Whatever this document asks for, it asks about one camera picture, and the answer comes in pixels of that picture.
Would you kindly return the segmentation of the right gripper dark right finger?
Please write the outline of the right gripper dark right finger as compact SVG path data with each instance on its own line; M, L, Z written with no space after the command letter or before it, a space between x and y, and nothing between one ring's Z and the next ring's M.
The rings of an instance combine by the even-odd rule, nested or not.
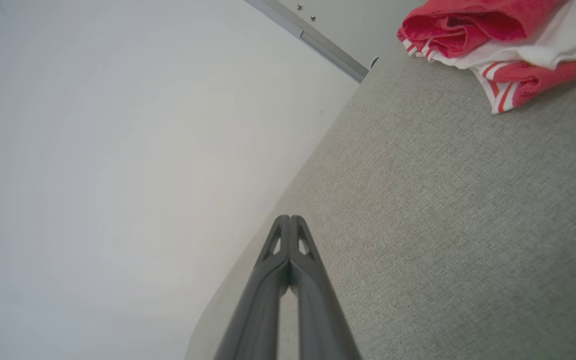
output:
M291 290L297 296L299 358L359 360L361 354L306 220L290 217Z

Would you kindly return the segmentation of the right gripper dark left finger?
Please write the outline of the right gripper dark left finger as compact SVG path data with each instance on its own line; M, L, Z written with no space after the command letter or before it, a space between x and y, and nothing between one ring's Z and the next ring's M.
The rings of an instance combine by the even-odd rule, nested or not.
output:
M215 360L275 360L279 305L288 287L291 218L278 216L263 243Z

